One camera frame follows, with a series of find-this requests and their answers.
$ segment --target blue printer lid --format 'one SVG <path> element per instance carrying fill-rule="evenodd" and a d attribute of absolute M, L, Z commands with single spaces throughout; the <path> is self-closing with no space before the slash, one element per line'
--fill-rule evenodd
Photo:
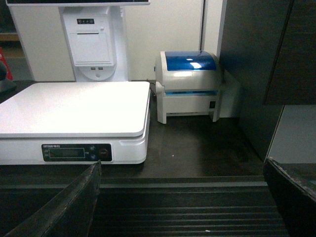
<path fill-rule="evenodd" d="M 213 57 L 205 51 L 165 52 L 168 71 L 216 70 Z"/>

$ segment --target digital scale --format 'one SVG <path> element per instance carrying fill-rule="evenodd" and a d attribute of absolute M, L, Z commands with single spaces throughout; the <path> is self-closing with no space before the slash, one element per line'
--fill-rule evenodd
<path fill-rule="evenodd" d="M 149 83 L 36 83 L 0 104 L 0 165 L 137 164 L 146 159 Z"/>

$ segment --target lcd screen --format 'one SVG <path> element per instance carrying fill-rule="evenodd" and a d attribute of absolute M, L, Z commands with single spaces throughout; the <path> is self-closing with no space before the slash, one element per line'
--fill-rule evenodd
<path fill-rule="evenodd" d="M 50 148 L 50 158 L 85 158 L 84 148 Z"/>

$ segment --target label printer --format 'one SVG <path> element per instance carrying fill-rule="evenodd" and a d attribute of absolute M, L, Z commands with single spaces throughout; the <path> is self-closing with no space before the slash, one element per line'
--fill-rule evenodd
<path fill-rule="evenodd" d="M 167 116 L 210 115 L 221 108 L 223 71 L 217 57 L 206 51 L 162 51 L 156 58 L 158 121 Z"/>

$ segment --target red object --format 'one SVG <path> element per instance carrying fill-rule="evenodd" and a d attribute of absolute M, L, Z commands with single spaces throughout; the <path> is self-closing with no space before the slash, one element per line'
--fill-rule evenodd
<path fill-rule="evenodd" d="M 8 71 L 6 74 L 6 78 L 8 78 L 9 80 L 13 80 L 13 76 L 11 74 L 11 71 L 9 69 L 9 65 L 7 64 L 5 58 L 4 58 L 4 54 L 2 52 L 2 48 L 0 47 L 0 61 L 4 63 L 4 65 L 6 66 L 6 70 Z"/>

